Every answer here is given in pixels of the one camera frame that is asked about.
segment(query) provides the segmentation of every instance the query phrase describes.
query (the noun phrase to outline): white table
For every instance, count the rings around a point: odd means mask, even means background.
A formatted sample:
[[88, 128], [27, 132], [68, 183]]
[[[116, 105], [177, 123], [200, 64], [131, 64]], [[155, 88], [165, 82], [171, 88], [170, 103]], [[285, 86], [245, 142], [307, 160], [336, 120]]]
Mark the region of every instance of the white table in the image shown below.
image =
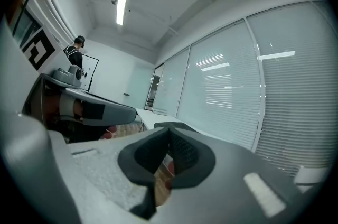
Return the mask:
[[[154, 114], [152, 111], [149, 110], [144, 110], [144, 109], [139, 109], [136, 108], [136, 111], [140, 117], [140, 119], [142, 120], [143, 124], [145, 125], [145, 127], [150, 130], [150, 129], [154, 129], [154, 125], [156, 123], [166, 123], [166, 122], [174, 122], [174, 123], [184, 123], [186, 125], [189, 125], [179, 119], [176, 119], [172, 116], [168, 116], [168, 115], [159, 115], [159, 114]], [[223, 141], [223, 139], [216, 137], [214, 135], [211, 135], [205, 131], [199, 130], [196, 127], [193, 127], [192, 125], [189, 125], [192, 129], [195, 129], [197, 132], [201, 133], [202, 135], [205, 136], [209, 136], [209, 137], [213, 137], [216, 139], [220, 139]]]

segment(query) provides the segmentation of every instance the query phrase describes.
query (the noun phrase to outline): black cap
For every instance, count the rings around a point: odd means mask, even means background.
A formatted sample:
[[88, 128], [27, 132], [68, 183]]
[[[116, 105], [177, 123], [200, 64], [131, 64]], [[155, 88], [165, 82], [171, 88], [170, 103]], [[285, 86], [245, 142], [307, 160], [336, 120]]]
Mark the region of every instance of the black cap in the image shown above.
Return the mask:
[[86, 39], [83, 36], [79, 35], [78, 37], [75, 38], [74, 43], [84, 43], [85, 40]]

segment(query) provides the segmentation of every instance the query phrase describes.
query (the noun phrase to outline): person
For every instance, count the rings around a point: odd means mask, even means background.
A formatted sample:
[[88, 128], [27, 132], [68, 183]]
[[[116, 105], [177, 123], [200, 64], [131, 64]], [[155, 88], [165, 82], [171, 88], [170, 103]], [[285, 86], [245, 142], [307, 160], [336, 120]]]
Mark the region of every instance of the person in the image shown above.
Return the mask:
[[82, 53], [80, 52], [80, 48], [85, 46], [85, 38], [83, 36], [78, 36], [74, 40], [74, 45], [68, 46], [65, 48], [64, 52], [69, 59], [72, 65], [76, 65], [83, 69], [82, 67]]

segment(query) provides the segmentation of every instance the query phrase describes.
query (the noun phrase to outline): black sign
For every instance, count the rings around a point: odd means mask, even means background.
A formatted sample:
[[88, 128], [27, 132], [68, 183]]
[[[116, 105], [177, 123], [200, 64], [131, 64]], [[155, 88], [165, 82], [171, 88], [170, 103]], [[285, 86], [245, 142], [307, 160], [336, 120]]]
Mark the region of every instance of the black sign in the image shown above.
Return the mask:
[[26, 44], [22, 49], [22, 52], [26, 55], [36, 70], [41, 67], [41, 65], [51, 54], [53, 54], [54, 51], [55, 48], [43, 30], [37, 32], [37, 34], [30, 39], [28, 44]]

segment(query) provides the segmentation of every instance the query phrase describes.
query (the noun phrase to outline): fluorescent ceiling light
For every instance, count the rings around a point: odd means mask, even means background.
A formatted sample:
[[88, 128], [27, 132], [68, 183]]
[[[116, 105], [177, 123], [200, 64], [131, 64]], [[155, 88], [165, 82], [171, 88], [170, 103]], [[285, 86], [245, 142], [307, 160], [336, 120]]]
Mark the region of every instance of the fluorescent ceiling light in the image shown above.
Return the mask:
[[209, 71], [209, 70], [212, 70], [212, 69], [217, 69], [217, 68], [222, 68], [222, 67], [225, 67], [225, 66], [229, 66], [229, 63], [222, 63], [222, 64], [217, 64], [216, 66], [210, 66], [210, 67], [207, 67], [207, 68], [202, 68], [201, 70], [202, 71]]
[[224, 58], [224, 56], [223, 56], [222, 54], [219, 54], [219, 55], [217, 55], [217, 56], [215, 56], [215, 57], [212, 57], [212, 58], [210, 58], [210, 59], [207, 59], [207, 60], [204, 60], [204, 61], [200, 61], [200, 62], [198, 62], [198, 63], [195, 63], [195, 65], [196, 65], [196, 66], [201, 66], [201, 65], [203, 65], [203, 64], [211, 63], [211, 62], [217, 61], [217, 60], [222, 59], [222, 58]]
[[290, 56], [295, 55], [295, 53], [296, 53], [295, 51], [275, 53], [275, 54], [258, 56], [258, 59], [259, 60], [268, 60], [268, 59], [275, 59], [275, 58], [282, 58], [282, 57], [290, 57]]
[[123, 25], [127, 0], [117, 0], [116, 23]]

